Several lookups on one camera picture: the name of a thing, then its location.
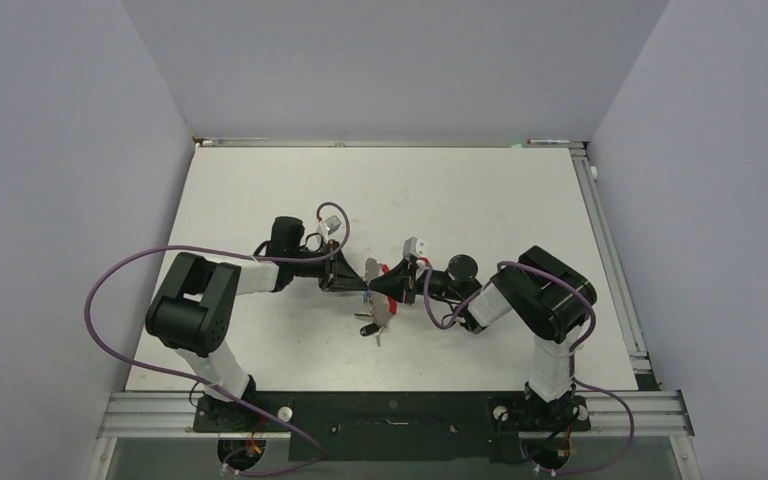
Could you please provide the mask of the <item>metal key holder red handle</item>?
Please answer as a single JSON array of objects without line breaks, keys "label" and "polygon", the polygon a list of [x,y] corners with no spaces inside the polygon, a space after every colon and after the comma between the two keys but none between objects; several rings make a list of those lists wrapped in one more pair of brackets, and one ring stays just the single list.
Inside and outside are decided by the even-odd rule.
[{"label": "metal key holder red handle", "polygon": [[[384,264],[380,263],[374,258],[368,258],[365,261],[365,273],[364,278],[367,281],[368,286],[371,286],[371,282],[384,274]],[[391,300],[384,294],[368,290],[366,296],[366,305],[369,307],[369,314],[371,315],[371,321],[376,324],[380,330],[384,330],[389,327],[390,321],[394,316],[391,312]]]}]

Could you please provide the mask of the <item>black key tag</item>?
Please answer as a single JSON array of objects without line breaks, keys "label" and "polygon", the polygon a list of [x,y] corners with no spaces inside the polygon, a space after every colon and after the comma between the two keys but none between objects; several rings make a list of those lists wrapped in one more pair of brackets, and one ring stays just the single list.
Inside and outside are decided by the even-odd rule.
[{"label": "black key tag", "polygon": [[385,325],[372,322],[361,327],[359,330],[359,334],[362,337],[376,336],[376,335],[381,335],[385,330],[386,330]]}]

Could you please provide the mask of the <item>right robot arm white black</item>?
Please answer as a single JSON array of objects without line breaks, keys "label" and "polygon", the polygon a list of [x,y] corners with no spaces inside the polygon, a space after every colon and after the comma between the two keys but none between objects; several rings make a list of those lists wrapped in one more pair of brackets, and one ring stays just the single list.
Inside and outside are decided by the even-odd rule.
[{"label": "right robot arm white black", "polygon": [[477,261],[469,255],[455,255],[437,270],[410,247],[395,267],[380,270],[367,285],[390,306],[422,299],[439,330],[460,325],[478,334],[515,314],[534,337],[525,414],[533,425],[549,428],[564,416],[563,398],[575,389],[575,352],[595,329],[595,288],[537,245],[515,261],[499,262],[485,283],[477,274]]}]

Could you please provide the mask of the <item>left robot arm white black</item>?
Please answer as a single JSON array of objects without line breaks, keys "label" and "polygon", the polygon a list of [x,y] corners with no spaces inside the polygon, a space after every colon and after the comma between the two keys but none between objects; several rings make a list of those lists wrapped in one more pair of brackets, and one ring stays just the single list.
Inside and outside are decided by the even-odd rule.
[{"label": "left robot arm white black", "polygon": [[146,314],[147,333],[205,380],[206,396],[220,403],[219,417],[234,430],[249,428],[258,415],[254,379],[226,341],[237,297],[277,293],[296,278],[314,279],[324,292],[366,288],[345,258],[343,242],[334,237],[350,229],[347,217],[319,215],[317,220],[315,231],[308,234],[302,220],[277,217],[253,259],[177,254]]}]

